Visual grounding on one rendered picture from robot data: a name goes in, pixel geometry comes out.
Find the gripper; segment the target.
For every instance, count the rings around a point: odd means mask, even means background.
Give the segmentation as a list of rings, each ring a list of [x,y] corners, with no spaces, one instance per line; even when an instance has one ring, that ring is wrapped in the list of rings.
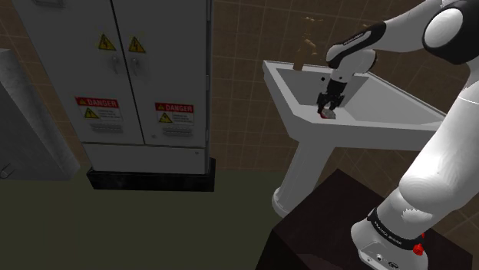
[[[327,87],[326,87],[326,94],[319,93],[317,98],[317,105],[318,110],[317,112],[320,114],[327,104],[327,98],[330,100],[330,110],[336,109],[344,100],[345,96],[343,95],[343,91],[345,90],[347,83],[341,81],[335,81],[330,79]]]

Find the brass faucet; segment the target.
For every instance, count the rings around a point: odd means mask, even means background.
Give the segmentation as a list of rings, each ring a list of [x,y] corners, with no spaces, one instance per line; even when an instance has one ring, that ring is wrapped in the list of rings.
[[[312,56],[317,55],[317,47],[312,42],[312,27],[316,20],[312,17],[305,17],[303,20],[306,22],[306,29],[301,37],[300,46],[296,52],[295,60],[293,63],[293,69],[295,71],[301,71],[306,62],[307,54],[310,52]]]

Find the dark robot stand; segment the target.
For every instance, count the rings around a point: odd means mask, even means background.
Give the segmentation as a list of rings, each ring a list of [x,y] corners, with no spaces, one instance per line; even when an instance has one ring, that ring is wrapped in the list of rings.
[[[472,255],[432,229],[447,213],[336,170],[272,229],[255,270],[473,270]]]

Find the grey electrical cabinet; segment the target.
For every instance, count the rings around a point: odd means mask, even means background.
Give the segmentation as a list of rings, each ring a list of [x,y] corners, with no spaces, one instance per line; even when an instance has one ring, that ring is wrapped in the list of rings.
[[[213,191],[213,0],[12,4],[95,189]]]

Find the white pedestal sink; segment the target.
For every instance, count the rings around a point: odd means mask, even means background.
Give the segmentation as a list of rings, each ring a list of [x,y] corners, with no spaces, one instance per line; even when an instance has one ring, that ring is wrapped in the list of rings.
[[[315,188],[336,147],[421,150],[445,114],[406,91],[368,72],[348,82],[335,118],[317,112],[319,92],[331,69],[263,62],[264,81],[290,138],[298,142],[287,174],[272,196],[276,213],[287,216]]]

